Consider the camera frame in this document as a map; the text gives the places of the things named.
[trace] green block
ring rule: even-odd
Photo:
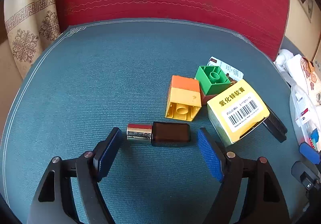
[[[195,78],[205,95],[220,94],[231,85],[219,66],[200,66]]]

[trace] beige curtain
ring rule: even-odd
[[[10,48],[25,78],[41,53],[60,35],[56,0],[4,0]]]

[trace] small bottle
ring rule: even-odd
[[[153,146],[182,146],[191,141],[187,123],[153,122],[153,125],[128,124],[127,140],[151,143]]]

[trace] building block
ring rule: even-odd
[[[168,92],[165,117],[192,121],[201,107],[198,80],[173,75]]]
[[[205,95],[203,93],[202,88],[200,87],[200,92],[201,92],[201,103],[202,105],[207,104],[207,101],[209,101],[210,99],[212,99],[213,97],[217,96],[217,94],[213,94],[213,95]]]
[[[195,79],[199,81],[200,88],[206,96],[220,94],[231,85],[219,66],[200,66]]]

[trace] yellow box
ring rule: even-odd
[[[207,110],[225,146],[240,140],[270,115],[260,96],[244,79],[209,100]]]
[[[192,121],[201,107],[198,80],[173,75],[168,92],[165,117]]]

